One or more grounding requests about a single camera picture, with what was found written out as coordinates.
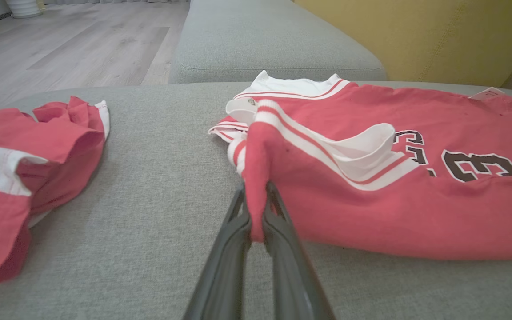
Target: yellow cushion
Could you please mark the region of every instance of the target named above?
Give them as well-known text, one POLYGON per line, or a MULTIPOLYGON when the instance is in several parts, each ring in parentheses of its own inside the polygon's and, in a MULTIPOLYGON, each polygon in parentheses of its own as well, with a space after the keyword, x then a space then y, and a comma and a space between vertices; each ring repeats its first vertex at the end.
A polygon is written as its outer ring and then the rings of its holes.
POLYGON ((512 0, 295 0, 372 51, 390 80, 500 86, 512 0))

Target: sofa cushion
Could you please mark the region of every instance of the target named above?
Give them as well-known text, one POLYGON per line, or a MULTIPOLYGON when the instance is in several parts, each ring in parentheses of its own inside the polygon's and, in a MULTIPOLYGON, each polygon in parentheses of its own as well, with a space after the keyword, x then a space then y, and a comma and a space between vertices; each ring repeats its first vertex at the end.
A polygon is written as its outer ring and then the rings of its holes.
MULTIPOLYGON (((447 89, 463 85, 388 83, 447 89)), ((0 319, 181 319, 240 178, 207 130, 249 83, 82 88, 106 100, 111 131, 87 188, 32 231, 22 273, 0 284, 0 319)), ((512 319, 512 261, 431 261, 306 244, 333 310, 345 319, 512 319)), ((272 261, 248 254, 244 313, 273 318, 272 261)))
POLYGON ((361 44, 289 0, 196 0, 175 51, 170 83, 273 77, 385 80, 361 44))

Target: black number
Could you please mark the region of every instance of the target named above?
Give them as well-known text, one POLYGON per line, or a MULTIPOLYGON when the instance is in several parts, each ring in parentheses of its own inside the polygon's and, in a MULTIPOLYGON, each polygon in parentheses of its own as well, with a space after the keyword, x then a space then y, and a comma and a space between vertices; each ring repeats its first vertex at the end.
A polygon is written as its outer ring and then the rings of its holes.
POLYGON ((406 134, 409 136, 412 136, 412 138, 407 138, 407 140, 406 140, 406 141, 410 142, 411 144, 424 144, 422 135, 416 130, 403 130, 403 131, 396 132, 396 134, 394 134, 393 144, 396 144, 398 142, 398 139, 400 138, 400 136, 404 136, 406 134))
POLYGON ((449 152, 444 150, 441 154, 449 173, 461 182, 477 180, 475 173, 492 174, 488 166, 497 166, 502 172, 499 176, 512 176, 512 162, 504 156, 497 154, 473 154, 463 152, 449 152), (470 164, 473 171, 464 170, 461 164, 470 164))
POLYGON ((421 164, 421 165, 428 164, 428 160, 426 159, 426 154, 424 153, 424 149, 416 148, 413 146, 406 146, 406 151, 414 153, 414 158, 411 157, 411 159, 418 162, 418 164, 421 164))

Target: white vase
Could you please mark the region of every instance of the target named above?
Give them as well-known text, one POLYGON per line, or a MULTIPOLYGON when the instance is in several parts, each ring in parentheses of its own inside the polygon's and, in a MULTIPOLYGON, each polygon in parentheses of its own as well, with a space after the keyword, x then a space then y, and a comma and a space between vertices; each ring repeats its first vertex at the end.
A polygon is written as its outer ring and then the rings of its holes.
POLYGON ((13 13, 13 18, 31 18, 42 13, 36 0, 6 0, 6 2, 13 13))

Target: red stripe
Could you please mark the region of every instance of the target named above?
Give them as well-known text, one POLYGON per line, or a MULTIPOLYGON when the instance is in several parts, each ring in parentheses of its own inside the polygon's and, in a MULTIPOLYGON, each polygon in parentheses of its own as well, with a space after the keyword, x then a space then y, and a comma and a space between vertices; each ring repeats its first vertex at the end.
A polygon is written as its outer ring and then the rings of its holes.
POLYGON ((234 166, 238 167, 238 155, 242 151, 242 149, 246 146, 246 140, 242 140, 234 149, 234 155, 232 156, 232 161, 234 162, 234 166))
POLYGON ((329 91, 327 91, 326 93, 323 93, 321 95, 315 96, 315 97, 298 95, 297 93, 287 93, 287 92, 278 92, 278 91, 266 91, 266 92, 238 93, 238 95, 236 95, 233 99, 238 99, 238 98, 240 98, 241 95, 248 95, 248 96, 250 96, 250 95, 264 95, 266 93, 274 93, 276 95, 292 95, 292 96, 299 96, 299 97, 304 97, 304 98, 319 98, 319 97, 325 96, 328 93, 330 93, 331 91, 333 91, 333 89, 335 89, 335 87, 337 87, 337 85, 339 85, 339 83, 341 83, 341 81, 343 81, 343 80, 344 79, 339 79, 339 81, 337 81, 337 83, 335 83, 335 85, 333 85, 333 87, 331 87, 331 89, 329 89, 329 91))
MULTIPOLYGON (((280 122, 282 122, 282 125, 284 127, 286 127, 288 130, 290 130, 292 133, 296 134, 297 136, 299 136, 300 138, 303 138, 304 140, 306 140, 307 142, 313 144, 315 147, 317 147, 319 150, 321 150, 321 152, 323 152, 332 162, 333 164, 335 164, 338 168, 339 168, 339 165, 337 164, 337 162, 335 161, 335 159, 333 158, 333 156, 331 156, 331 154, 329 152, 327 152, 327 150, 325 150, 325 148, 323 148, 323 146, 321 146, 321 144, 319 144, 317 141, 315 141, 314 139, 310 138, 309 136, 305 135, 304 133, 301 133, 299 132, 297 129, 295 129, 294 127, 292 127, 291 125, 289 125, 283 118, 282 116, 280 115, 280 113, 278 111, 276 111, 275 109, 271 108, 271 107, 268 107, 268 106, 260 106, 258 108, 258 112, 260 111, 263 111, 263 112, 269 112, 269 113, 272 113, 273 115, 276 115, 278 117, 278 119, 280 120, 280 122)), ((400 158, 398 158, 397 160, 395 160, 394 162, 392 162, 392 164, 390 164, 389 166, 387 166, 386 168, 384 168, 383 170, 380 170, 380 172, 376 173, 374 176, 368 178, 367 180, 364 180, 364 181, 356 181, 356 180, 352 180, 351 178, 349 178, 344 172, 343 170, 341 170, 341 173, 345 176, 345 178, 347 178, 348 180, 351 180, 353 183, 355 184, 370 184, 371 182, 377 180, 378 178, 380 178, 382 175, 386 174, 387 172, 389 172, 390 170, 392 170, 392 168, 398 166, 399 164, 401 164, 402 162, 404 162, 406 159, 408 159, 408 156, 404 155, 404 156, 401 156, 400 158)))
POLYGON ((225 133, 222 133, 219 131, 220 134, 222 134, 223 136, 229 138, 230 140, 234 140, 231 136, 229 136, 228 134, 225 134, 225 133))
POLYGON ((222 124, 222 123, 219 123, 217 124, 216 126, 237 126, 239 128, 242 128, 242 129, 248 129, 248 126, 243 126, 243 125, 233 125, 233 124, 222 124))

